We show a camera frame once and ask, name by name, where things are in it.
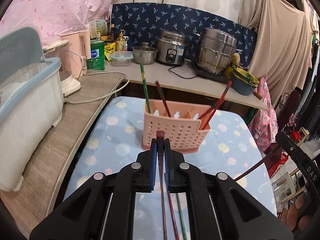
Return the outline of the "white blue dish rack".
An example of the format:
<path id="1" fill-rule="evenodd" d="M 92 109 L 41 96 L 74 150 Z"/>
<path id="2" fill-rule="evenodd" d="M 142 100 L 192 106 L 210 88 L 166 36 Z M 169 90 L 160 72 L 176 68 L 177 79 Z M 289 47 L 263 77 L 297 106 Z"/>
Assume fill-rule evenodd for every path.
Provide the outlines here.
<path id="1" fill-rule="evenodd" d="M 1 38 L 1 190 L 19 191 L 23 172 L 45 134 L 62 118 L 58 57 L 44 57 L 37 31 Z"/>

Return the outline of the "beige curtain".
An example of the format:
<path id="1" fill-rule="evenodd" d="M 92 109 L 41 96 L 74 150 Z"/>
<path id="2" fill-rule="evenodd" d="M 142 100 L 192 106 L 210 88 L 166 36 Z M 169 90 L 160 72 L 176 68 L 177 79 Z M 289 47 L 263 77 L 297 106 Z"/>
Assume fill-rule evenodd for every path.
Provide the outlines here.
<path id="1" fill-rule="evenodd" d="M 312 32 L 305 12 L 287 0 L 243 0 L 238 21 L 258 33 L 249 72 L 266 79 L 272 104 L 302 89 L 311 67 Z"/>

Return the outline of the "dark red chopstick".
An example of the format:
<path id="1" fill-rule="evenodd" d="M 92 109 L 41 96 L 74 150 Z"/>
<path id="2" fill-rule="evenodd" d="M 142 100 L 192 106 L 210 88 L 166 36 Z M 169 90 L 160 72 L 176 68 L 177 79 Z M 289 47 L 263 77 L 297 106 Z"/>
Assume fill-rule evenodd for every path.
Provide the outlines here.
<path id="1" fill-rule="evenodd" d="M 171 214 L 171 220 L 172 220 L 172 226 L 174 229 L 175 239 L 179 240 L 180 238 L 179 238 L 179 234 L 178 234 L 178 230 L 177 230 L 177 224 L 176 224 L 174 209 L 173 209 L 173 205 L 172 205 L 172 199 L 171 199 L 169 191 L 167 191 L 167 196 L 168 196 L 168 201 L 169 201 L 169 208 L 170 208 L 170 214 Z"/>
<path id="2" fill-rule="evenodd" d="M 161 206 L 162 206 L 162 223 L 163 223 L 163 239 L 167 239 L 167 223 L 164 202 L 164 186 L 163 186 L 163 161 L 164 161 L 164 131 L 157 131 L 157 157 L 159 166 L 159 179 L 161 189 Z"/>
<path id="3" fill-rule="evenodd" d="M 277 150 L 280 149 L 280 146 L 276 146 L 275 148 L 273 148 L 267 155 L 265 155 L 259 162 L 257 162 L 255 165 L 253 165 L 251 168 L 249 168 L 246 172 L 244 172 L 243 174 L 239 175 L 238 177 L 236 177 L 234 180 L 235 181 L 239 181 L 240 179 L 244 178 L 245 176 L 247 176 L 248 174 L 250 174 L 252 171 L 254 171 L 256 168 L 258 168 L 260 165 L 262 165 L 263 163 L 265 163 L 268 159 L 270 159 L 276 152 Z"/>

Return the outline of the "green detergent bottle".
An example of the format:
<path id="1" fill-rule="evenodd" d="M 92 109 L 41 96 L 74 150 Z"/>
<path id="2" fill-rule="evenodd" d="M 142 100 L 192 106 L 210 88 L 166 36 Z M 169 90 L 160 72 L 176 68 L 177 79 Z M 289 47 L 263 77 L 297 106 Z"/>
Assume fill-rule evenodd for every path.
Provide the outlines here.
<path id="1" fill-rule="evenodd" d="M 101 31 L 97 30 L 96 39 L 90 41 L 91 58 L 87 60 L 87 68 L 93 70 L 105 70 L 104 41 L 101 39 Z"/>

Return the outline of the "steel rice cooker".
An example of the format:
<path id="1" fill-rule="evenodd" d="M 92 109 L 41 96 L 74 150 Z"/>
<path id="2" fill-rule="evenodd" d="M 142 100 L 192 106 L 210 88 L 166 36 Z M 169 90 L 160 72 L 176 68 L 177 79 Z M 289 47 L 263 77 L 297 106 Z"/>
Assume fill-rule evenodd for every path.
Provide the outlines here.
<path id="1" fill-rule="evenodd" d="M 163 30 L 157 42 L 157 62 L 169 66 L 182 66 L 185 61 L 187 36 Z"/>

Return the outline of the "blue planet pattern tablecloth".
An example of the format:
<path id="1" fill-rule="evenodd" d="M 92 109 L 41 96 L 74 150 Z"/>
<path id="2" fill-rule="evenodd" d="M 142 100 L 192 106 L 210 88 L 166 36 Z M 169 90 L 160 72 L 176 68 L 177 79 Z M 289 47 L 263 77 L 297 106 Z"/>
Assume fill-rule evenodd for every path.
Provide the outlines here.
<path id="1" fill-rule="evenodd" d="M 112 174 L 134 162 L 142 151 L 144 100 L 120 96 L 103 111 L 82 152 L 67 186 L 70 196 L 94 173 Z M 260 159 L 260 152 L 244 120 L 235 113 L 217 111 L 211 130 L 195 153 L 185 160 L 208 174 L 225 172 L 236 178 Z M 238 181 L 247 192 L 272 213 L 276 213 L 271 181 L 265 166 L 260 166 Z M 175 239 L 168 196 L 164 186 L 167 239 Z M 179 238 L 183 239 L 175 194 L 170 194 Z M 179 194 L 187 238 L 190 236 L 185 194 Z M 163 239 L 160 181 L 151 193 L 136 195 L 134 239 Z"/>

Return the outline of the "brown chopstick in holder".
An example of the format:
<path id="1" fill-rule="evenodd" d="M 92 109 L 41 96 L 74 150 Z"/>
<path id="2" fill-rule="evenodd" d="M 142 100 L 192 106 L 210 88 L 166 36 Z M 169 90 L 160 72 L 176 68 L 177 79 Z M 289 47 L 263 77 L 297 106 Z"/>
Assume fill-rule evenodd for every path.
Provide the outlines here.
<path id="1" fill-rule="evenodd" d="M 167 105 L 167 102 L 166 102 L 166 99 L 165 99 L 163 90 L 162 90 L 162 88 L 161 88 L 161 86 L 160 86 L 160 84 L 159 84 L 159 81 L 156 80 L 156 81 L 155 81 L 155 84 L 156 84 L 156 88 L 157 88 L 157 90 L 158 90 L 159 96 L 161 97 L 161 100 L 162 100 L 163 105 L 164 105 L 164 107 L 165 107 L 165 110 L 166 110 L 166 112 L 167 112 L 167 115 L 168 115 L 168 117 L 171 117 L 171 113 L 170 113 L 169 107 L 168 107 L 168 105 Z"/>

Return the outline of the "large steel steamer pot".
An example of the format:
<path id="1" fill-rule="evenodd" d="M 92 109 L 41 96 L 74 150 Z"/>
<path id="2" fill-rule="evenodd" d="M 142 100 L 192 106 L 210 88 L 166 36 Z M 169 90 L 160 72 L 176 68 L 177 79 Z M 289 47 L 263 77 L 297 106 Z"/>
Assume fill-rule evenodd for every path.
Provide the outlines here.
<path id="1" fill-rule="evenodd" d="M 236 51 L 237 39 L 219 29 L 204 28 L 200 35 L 197 65 L 212 74 L 222 74 Z"/>

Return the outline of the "black induction cooker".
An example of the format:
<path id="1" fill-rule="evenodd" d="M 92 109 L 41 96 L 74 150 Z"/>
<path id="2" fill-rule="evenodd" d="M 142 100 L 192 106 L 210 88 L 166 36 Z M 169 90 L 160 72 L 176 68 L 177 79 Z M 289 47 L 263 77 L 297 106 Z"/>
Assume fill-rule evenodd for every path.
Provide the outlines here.
<path id="1" fill-rule="evenodd" d="M 224 77 L 223 75 L 220 75 L 220 74 L 213 74 L 213 73 L 207 72 L 201 69 L 195 62 L 193 62 L 193 68 L 198 77 L 219 82 L 219 83 L 224 83 L 224 84 L 227 84 L 229 82 L 229 79 L 227 77 Z"/>

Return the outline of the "pink electric kettle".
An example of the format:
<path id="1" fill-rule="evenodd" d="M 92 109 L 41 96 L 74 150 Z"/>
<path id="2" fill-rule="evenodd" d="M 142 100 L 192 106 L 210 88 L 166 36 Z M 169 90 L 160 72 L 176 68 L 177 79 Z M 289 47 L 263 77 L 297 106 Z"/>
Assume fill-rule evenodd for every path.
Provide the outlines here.
<path id="1" fill-rule="evenodd" d="M 62 40 L 69 41 L 71 70 L 74 78 L 83 74 L 86 60 L 91 58 L 91 39 L 89 30 L 61 34 Z"/>

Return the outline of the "green chopstick in holder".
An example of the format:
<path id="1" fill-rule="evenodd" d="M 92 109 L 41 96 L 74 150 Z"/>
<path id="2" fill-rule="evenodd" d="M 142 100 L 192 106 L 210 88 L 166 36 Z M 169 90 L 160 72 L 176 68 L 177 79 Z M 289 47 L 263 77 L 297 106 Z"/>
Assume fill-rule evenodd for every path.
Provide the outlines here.
<path id="1" fill-rule="evenodd" d="M 143 89 L 144 89 L 144 95 L 145 95 L 145 101 L 148 109 L 148 113 L 151 113 L 151 107 L 150 107 L 150 102 L 149 102 L 149 94 L 148 94 L 148 88 L 146 84 L 146 76 L 144 72 L 144 66 L 143 64 L 139 64 L 140 66 L 140 72 L 141 72 L 141 77 L 142 77 L 142 82 L 143 82 Z"/>

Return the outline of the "white blender base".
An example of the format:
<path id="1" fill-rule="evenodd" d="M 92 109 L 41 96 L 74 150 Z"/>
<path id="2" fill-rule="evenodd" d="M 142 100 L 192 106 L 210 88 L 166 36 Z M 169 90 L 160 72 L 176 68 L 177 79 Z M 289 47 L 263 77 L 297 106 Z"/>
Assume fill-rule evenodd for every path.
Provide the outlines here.
<path id="1" fill-rule="evenodd" d="M 61 67 L 59 69 L 61 87 L 64 97 L 80 90 L 81 85 L 78 80 L 73 77 L 71 68 L 71 57 L 68 40 L 59 40 L 47 44 L 42 48 L 45 58 L 59 57 Z"/>

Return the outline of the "green chopstick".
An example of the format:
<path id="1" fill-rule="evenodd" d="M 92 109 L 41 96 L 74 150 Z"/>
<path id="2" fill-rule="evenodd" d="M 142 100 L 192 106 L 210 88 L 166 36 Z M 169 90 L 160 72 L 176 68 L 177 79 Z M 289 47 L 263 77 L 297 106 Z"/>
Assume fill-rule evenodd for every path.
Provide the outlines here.
<path id="1" fill-rule="evenodd" d="M 181 225 L 181 229 L 182 229 L 182 236 L 183 236 L 184 240 L 187 240 L 187 234 L 186 234 L 185 226 L 184 226 L 181 202 L 180 202 L 180 198 L 179 198 L 178 193 L 176 193 L 176 200 L 177 200 L 178 213 L 179 213 L 179 217 L 180 217 L 180 225 Z"/>
<path id="2" fill-rule="evenodd" d="M 139 64 L 140 66 L 140 72 L 141 72 L 141 77 L 142 77 L 142 82 L 143 82 L 143 89 L 144 89 L 144 95 L 145 95 L 145 101 L 148 109 L 148 113 L 151 113 L 151 107 L 150 107 L 150 102 L 149 102 L 149 94 L 148 94 L 148 88 L 146 84 L 146 76 L 144 72 L 144 66 L 143 64 Z"/>

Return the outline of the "yellow snack packet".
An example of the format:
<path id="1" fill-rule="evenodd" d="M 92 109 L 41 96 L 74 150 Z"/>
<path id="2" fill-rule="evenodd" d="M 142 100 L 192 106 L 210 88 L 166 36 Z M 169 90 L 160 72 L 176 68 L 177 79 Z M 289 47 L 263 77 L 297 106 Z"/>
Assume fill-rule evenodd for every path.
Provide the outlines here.
<path id="1" fill-rule="evenodd" d="M 107 61 L 112 60 L 112 55 L 116 51 L 116 43 L 115 42 L 107 42 L 104 46 L 104 55 Z"/>

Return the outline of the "small steel pot with lid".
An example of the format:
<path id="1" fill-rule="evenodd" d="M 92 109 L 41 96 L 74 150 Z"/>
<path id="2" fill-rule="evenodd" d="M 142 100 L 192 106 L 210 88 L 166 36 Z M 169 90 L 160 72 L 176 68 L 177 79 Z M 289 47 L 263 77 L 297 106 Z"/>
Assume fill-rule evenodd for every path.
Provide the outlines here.
<path id="1" fill-rule="evenodd" d="M 158 49 L 144 42 L 141 46 L 132 47 L 133 60 L 137 64 L 150 65 L 156 61 Z"/>

